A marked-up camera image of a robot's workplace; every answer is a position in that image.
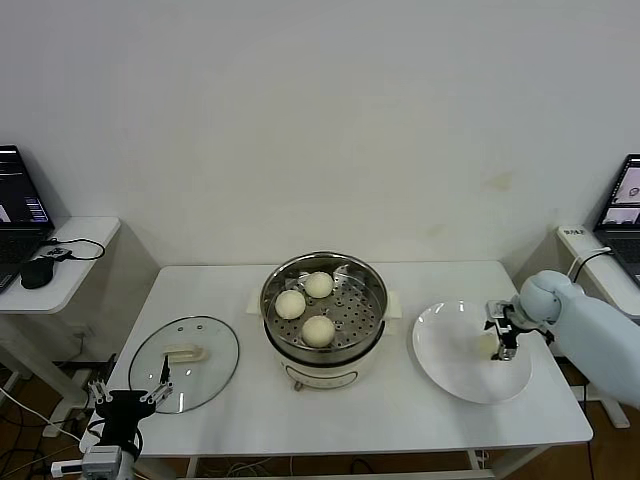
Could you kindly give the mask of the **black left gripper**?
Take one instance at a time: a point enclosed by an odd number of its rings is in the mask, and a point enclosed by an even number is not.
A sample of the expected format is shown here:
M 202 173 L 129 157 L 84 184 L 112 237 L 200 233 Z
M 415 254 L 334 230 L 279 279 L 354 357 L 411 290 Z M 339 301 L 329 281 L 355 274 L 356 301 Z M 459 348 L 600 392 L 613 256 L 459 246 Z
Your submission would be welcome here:
M 112 354 L 88 382 L 96 414 L 103 421 L 100 445 L 139 445 L 142 434 L 139 423 L 156 411 L 156 403 L 163 403 L 173 391 L 170 381 L 169 357 L 164 355 L 159 384 L 150 392 L 144 390 L 113 390 L 107 383 L 116 365 Z

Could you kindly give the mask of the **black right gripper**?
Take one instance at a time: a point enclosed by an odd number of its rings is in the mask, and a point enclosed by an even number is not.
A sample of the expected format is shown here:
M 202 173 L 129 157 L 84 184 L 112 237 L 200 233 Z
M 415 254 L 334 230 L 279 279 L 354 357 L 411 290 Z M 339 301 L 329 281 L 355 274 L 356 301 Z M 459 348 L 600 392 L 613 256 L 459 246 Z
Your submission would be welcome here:
M 500 339 L 503 345 L 500 344 L 498 346 L 497 352 L 492 355 L 491 359 L 494 361 L 511 361 L 517 354 L 517 348 L 507 348 L 504 345 L 516 345 L 517 337 L 523 332 L 523 329 L 516 324 L 518 316 L 513 304 L 503 303 L 501 309 L 503 317 L 499 321 L 499 324 Z M 487 320 L 484 324 L 483 330 L 486 331 L 495 328 L 495 322 Z

